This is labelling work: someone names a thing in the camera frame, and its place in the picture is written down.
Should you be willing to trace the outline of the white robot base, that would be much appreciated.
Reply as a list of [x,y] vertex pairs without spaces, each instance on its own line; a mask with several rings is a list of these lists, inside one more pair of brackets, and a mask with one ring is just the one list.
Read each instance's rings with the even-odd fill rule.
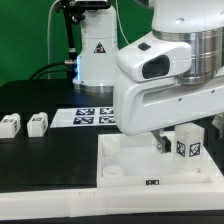
[[110,0],[59,0],[57,10],[65,18],[75,89],[108,93],[120,73],[118,52],[118,11]]

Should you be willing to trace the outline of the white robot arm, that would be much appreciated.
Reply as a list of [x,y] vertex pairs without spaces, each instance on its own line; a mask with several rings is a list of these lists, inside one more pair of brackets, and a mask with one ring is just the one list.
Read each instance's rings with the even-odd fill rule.
[[126,135],[224,112],[224,0],[135,0],[154,10],[152,31],[119,50],[113,106]]

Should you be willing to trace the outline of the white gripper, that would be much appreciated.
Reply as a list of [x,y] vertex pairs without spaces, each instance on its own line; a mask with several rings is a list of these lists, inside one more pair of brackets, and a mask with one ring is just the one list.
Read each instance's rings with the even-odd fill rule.
[[114,85],[113,107],[122,133],[137,135],[153,131],[161,154],[171,151],[171,141],[158,129],[215,114],[212,125],[221,139],[224,134],[224,113],[221,113],[224,112],[224,77],[205,84],[174,86],[172,80],[137,83],[122,75]]

